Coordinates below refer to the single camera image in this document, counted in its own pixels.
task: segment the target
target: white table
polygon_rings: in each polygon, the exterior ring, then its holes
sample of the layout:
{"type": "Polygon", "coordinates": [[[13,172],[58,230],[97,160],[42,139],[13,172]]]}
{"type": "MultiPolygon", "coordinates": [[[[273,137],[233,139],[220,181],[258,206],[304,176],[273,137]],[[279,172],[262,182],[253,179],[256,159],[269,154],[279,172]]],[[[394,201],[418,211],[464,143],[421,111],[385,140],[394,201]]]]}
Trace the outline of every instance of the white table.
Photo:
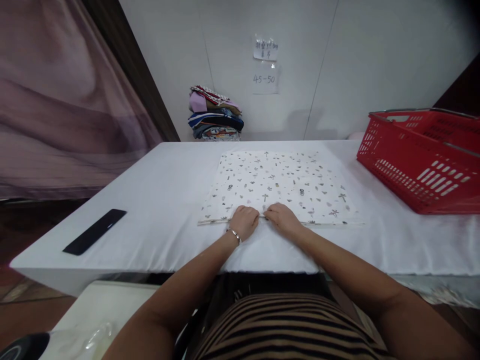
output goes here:
{"type": "MultiPolygon", "coordinates": [[[[314,227],[317,233],[388,274],[470,276],[480,288],[480,216],[414,213],[356,160],[359,146],[357,140],[162,143],[11,266],[74,296],[107,274],[176,271],[225,231],[226,224],[197,226],[223,152],[319,151],[344,177],[366,224],[314,227]],[[128,213],[83,255],[62,252],[110,209],[128,213]]],[[[223,270],[315,273],[318,268],[262,221],[223,270]]]]}

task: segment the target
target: white wall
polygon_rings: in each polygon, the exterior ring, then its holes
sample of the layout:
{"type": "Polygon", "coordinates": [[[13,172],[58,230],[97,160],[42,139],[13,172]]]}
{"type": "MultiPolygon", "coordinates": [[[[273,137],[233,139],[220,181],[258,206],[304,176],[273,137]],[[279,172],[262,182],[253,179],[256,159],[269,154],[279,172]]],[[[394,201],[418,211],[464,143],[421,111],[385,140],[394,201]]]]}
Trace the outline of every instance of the white wall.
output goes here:
{"type": "Polygon", "coordinates": [[[341,139],[369,111],[432,106],[480,50],[449,0],[120,3],[182,141],[191,85],[241,105],[243,140],[341,139]],[[280,44],[280,94],[251,93],[255,33],[280,44]]]}

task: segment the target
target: patterned cloth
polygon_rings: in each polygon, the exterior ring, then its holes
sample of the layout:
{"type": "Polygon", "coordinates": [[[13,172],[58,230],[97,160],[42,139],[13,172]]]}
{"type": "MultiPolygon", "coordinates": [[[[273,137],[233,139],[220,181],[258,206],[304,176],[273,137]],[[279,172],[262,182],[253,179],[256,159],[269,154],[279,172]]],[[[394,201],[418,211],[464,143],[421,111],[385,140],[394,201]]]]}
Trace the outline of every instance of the patterned cloth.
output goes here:
{"type": "Polygon", "coordinates": [[[220,105],[230,100],[228,97],[220,95],[219,93],[213,90],[210,90],[206,86],[196,85],[196,86],[190,87],[190,90],[193,90],[194,92],[197,92],[199,95],[202,95],[205,99],[209,100],[214,105],[220,105]]]}
{"type": "Polygon", "coordinates": [[[303,224],[362,224],[359,211],[318,152],[228,151],[222,154],[198,223],[229,221],[235,209],[260,214],[287,205],[303,224]]]}
{"type": "Polygon", "coordinates": [[[210,124],[207,124],[207,125],[202,124],[200,126],[197,126],[195,129],[193,129],[193,137],[195,139],[201,139],[203,133],[208,129],[213,128],[214,126],[215,125],[210,125],[210,124]]]}
{"type": "Polygon", "coordinates": [[[240,141],[240,134],[228,126],[214,126],[205,130],[201,138],[206,141],[240,141]]]}

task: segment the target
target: mauve fabric drape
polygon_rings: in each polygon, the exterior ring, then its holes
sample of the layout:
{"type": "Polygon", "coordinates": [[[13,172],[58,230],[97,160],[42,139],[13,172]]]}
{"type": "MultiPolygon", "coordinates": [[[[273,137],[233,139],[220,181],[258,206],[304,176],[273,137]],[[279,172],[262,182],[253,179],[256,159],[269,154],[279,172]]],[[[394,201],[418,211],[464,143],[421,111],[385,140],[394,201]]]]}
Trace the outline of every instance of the mauve fabric drape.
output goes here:
{"type": "Polygon", "coordinates": [[[93,196],[162,139],[80,0],[0,2],[0,199],[93,196]]]}

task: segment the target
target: paper sign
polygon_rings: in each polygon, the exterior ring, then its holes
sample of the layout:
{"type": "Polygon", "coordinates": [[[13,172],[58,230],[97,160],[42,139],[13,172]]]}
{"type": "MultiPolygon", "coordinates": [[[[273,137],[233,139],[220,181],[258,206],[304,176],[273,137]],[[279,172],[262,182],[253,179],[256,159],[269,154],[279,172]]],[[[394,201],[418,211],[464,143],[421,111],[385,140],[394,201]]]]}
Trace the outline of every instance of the paper sign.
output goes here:
{"type": "Polygon", "coordinates": [[[280,65],[261,61],[256,64],[251,78],[253,94],[278,94],[280,65]]]}
{"type": "Polygon", "coordinates": [[[272,38],[253,37],[253,57],[260,60],[276,61],[279,44],[272,38]]]}

